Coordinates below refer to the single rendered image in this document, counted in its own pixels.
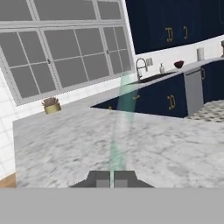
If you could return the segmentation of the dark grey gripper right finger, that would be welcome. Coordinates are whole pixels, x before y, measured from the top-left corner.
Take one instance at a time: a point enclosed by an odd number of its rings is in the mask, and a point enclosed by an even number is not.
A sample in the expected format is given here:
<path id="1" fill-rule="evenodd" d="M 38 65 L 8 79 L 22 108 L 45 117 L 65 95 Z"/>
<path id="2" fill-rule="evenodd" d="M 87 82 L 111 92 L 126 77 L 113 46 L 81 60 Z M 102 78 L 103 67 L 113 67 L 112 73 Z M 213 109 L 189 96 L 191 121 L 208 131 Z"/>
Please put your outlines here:
<path id="1" fill-rule="evenodd" d="M 114 171 L 114 188 L 122 187 L 153 188 L 153 185 L 147 184 L 138 179 L 134 171 Z"/>

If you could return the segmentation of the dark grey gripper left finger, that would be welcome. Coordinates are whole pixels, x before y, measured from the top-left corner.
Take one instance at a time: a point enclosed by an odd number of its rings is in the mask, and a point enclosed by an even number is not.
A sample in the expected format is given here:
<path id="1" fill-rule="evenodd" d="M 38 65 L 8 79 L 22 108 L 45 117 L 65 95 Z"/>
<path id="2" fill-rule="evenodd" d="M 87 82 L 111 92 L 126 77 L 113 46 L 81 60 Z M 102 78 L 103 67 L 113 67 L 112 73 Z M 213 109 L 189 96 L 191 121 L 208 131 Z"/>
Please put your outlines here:
<path id="1" fill-rule="evenodd" d="M 110 171 L 90 171 L 86 179 L 71 185 L 75 187 L 110 188 Z"/>

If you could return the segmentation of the potted plant in yellow pot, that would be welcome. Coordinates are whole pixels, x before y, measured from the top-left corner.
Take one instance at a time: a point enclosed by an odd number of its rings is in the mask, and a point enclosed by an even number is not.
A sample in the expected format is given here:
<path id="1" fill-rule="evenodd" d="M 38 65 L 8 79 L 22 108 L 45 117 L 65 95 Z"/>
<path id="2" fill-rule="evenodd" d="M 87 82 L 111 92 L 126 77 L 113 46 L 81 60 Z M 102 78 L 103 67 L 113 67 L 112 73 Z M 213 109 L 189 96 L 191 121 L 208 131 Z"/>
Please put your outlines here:
<path id="1" fill-rule="evenodd" d="M 41 104 L 48 115 L 61 111 L 59 99 L 54 96 L 44 99 Z"/>

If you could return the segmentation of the dark sink basin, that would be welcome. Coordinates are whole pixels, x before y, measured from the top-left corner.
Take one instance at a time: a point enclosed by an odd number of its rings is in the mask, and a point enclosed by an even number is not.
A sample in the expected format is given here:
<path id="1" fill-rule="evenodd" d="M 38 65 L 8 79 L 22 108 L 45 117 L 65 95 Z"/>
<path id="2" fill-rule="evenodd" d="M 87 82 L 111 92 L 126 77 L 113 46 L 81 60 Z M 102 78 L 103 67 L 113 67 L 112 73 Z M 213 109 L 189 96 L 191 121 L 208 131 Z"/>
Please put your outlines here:
<path id="1" fill-rule="evenodd" d="M 162 77 L 165 77 L 169 74 L 174 74 L 175 72 L 169 72 L 169 73 L 162 73 L 162 74 L 155 74 L 151 77 L 147 77 L 147 78 L 144 78 L 144 79 L 141 79 L 141 80 L 137 80 L 137 81 L 134 81 L 134 82 L 131 82 L 127 85 L 134 85 L 134 84 L 140 84 L 140 83 L 146 83 L 146 82 L 149 82 L 149 81 L 154 81 L 154 80 L 157 80 L 159 78 L 162 78 Z"/>

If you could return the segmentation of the stainless steel dishwasher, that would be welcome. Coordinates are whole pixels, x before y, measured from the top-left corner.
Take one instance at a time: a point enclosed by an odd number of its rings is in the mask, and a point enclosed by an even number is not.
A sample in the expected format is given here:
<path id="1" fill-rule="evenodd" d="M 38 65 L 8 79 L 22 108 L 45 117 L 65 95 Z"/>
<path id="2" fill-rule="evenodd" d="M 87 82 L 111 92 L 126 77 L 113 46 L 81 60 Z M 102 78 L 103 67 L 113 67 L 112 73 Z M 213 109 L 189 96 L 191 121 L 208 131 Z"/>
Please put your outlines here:
<path id="1" fill-rule="evenodd" d="M 184 73 L 188 115 L 192 116 L 204 105 L 201 71 L 199 68 Z"/>

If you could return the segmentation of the silver sink tap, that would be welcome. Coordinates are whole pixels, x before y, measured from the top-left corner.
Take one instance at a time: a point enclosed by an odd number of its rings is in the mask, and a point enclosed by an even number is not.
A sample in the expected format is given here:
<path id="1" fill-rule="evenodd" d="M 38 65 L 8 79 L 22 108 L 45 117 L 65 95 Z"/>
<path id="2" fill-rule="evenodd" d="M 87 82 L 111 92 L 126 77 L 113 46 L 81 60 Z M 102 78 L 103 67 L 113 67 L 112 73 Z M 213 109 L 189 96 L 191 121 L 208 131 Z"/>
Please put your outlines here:
<path id="1" fill-rule="evenodd" d="M 138 65 L 138 62 L 139 61 L 142 61 L 143 62 L 143 65 L 142 66 L 139 66 Z M 147 67 L 147 63 L 146 63 L 146 60 L 143 59 L 143 58 L 139 58 L 136 60 L 136 75 L 137 75 L 137 80 L 140 81 L 141 78 L 142 78 L 142 75 L 140 74 L 140 70 L 141 69 L 145 69 L 145 72 L 148 72 L 148 67 Z"/>

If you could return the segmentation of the large grey paned window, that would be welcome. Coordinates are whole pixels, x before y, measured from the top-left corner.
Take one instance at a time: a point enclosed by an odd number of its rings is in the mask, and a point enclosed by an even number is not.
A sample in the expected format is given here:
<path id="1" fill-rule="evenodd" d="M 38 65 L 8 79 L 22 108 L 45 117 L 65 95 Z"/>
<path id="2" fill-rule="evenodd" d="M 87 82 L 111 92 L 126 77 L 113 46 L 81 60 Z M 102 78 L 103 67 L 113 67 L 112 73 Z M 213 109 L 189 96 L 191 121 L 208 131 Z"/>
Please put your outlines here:
<path id="1" fill-rule="evenodd" d="M 0 0 L 0 68 L 18 106 L 132 74 L 122 0 Z"/>

